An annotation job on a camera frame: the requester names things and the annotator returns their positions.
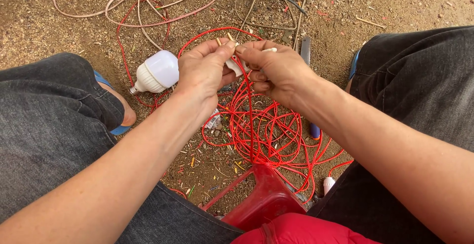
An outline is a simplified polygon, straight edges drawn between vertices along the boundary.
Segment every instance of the red clothing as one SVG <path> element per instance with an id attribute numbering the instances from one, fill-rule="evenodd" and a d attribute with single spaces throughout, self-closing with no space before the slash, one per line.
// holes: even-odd
<path id="1" fill-rule="evenodd" d="M 311 216 L 288 213 L 249 231 L 231 244 L 376 244 L 345 226 Z"/>

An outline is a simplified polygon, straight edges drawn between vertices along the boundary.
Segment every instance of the screwdriver handle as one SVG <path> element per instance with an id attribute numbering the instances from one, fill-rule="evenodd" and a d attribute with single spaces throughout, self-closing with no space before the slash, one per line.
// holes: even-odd
<path id="1" fill-rule="evenodd" d="M 321 130 L 317 125 L 313 123 L 310 124 L 310 132 L 314 140 L 319 140 L 319 138 L 321 137 Z"/>

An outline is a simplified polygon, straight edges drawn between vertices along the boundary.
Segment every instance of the sandy soil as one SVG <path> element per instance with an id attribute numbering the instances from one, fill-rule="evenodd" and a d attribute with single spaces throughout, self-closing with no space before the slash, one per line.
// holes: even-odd
<path id="1" fill-rule="evenodd" d="M 108 0 L 57 0 L 62 10 L 70 14 L 88 14 L 105 9 Z M 121 20 L 136 0 L 127 0 L 111 17 Z M 171 3 L 175 0 L 159 0 Z M 170 17 L 177 17 L 186 11 L 197 9 L 210 0 L 186 0 L 168 9 Z M 240 26 L 235 12 L 245 15 L 252 0 L 239 0 L 234 10 L 234 0 L 217 0 L 210 8 L 171 24 L 170 38 L 166 49 L 177 54 L 180 48 L 193 36 L 205 29 L 223 26 Z M 289 25 L 291 20 L 278 0 L 258 0 L 251 17 L 256 23 Z M 372 36 L 380 33 L 409 32 L 438 27 L 469 25 L 474 20 L 474 0 L 311 0 L 305 8 L 309 17 L 304 18 L 301 31 L 311 36 L 311 68 L 321 77 L 344 87 L 347 83 L 349 63 L 353 54 Z M 157 21 L 150 8 L 142 8 L 144 23 Z M 23 65 L 60 52 L 80 53 L 91 62 L 110 83 L 126 97 L 137 112 L 138 123 L 150 113 L 150 108 L 140 105 L 129 96 L 127 89 L 130 82 L 126 75 L 124 62 L 116 39 L 116 25 L 104 16 L 91 18 L 70 18 L 60 14 L 53 6 L 52 0 L 0 0 L 0 70 Z M 356 20 L 361 17 L 374 23 L 386 26 L 386 29 Z M 137 23 L 136 11 L 132 11 L 129 23 Z M 283 30 L 249 27 L 262 38 L 285 44 L 281 38 Z M 163 42 L 166 26 L 147 28 L 146 31 L 159 44 Z M 199 41 L 224 36 L 213 34 Z M 139 29 L 122 28 L 120 37 L 124 45 L 128 66 L 131 72 L 149 56 L 157 52 Z M 146 102 L 152 101 L 149 94 L 142 95 Z M 195 150 L 202 140 L 196 133 L 169 168 L 163 178 L 171 188 L 186 192 L 195 187 L 190 201 L 195 204 L 206 203 L 231 183 L 239 174 L 235 172 L 234 160 L 240 156 L 227 149 L 207 145 L 200 152 Z M 340 147 L 332 143 L 324 158 L 334 155 Z M 202 163 L 195 163 L 191 168 L 191 156 L 194 154 Z M 315 169 L 317 194 L 321 196 L 322 179 L 329 169 L 341 162 L 350 160 L 346 153 L 335 160 Z M 248 169 L 249 164 L 242 164 Z M 339 176 L 344 167 L 334 171 Z M 288 174 L 295 183 L 299 177 Z M 210 212 L 222 215 L 236 206 L 252 190 L 252 180 L 236 188 L 232 197 L 219 201 Z"/>

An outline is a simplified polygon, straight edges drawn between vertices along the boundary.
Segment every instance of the right hand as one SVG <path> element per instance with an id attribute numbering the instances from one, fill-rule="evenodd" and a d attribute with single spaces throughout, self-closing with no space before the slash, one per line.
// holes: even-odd
<path id="1" fill-rule="evenodd" d="M 276 48 L 276 52 L 262 52 Z M 301 56 L 287 46 L 271 41 L 252 41 L 236 47 L 237 55 L 253 71 L 254 90 L 270 96 L 285 107 L 298 111 L 302 90 L 318 78 Z"/>

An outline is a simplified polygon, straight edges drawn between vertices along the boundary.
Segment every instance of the leg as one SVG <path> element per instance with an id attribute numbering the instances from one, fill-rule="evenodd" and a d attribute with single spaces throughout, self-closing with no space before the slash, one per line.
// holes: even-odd
<path id="1" fill-rule="evenodd" d="M 378 35 L 360 51 L 350 93 L 420 132 L 474 151 L 473 49 L 474 27 Z M 308 214 L 383 243 L 442 242 L 357 162 Z"/>
<path id="2" fill-rule="evenodd" d="M 70 53 L 1 71 L 0 102 L 0 223 L 106 153 L 124 118 L 92 66 Z M 160 182 L 118 243 L 229 243 L 240 234 Z"/>

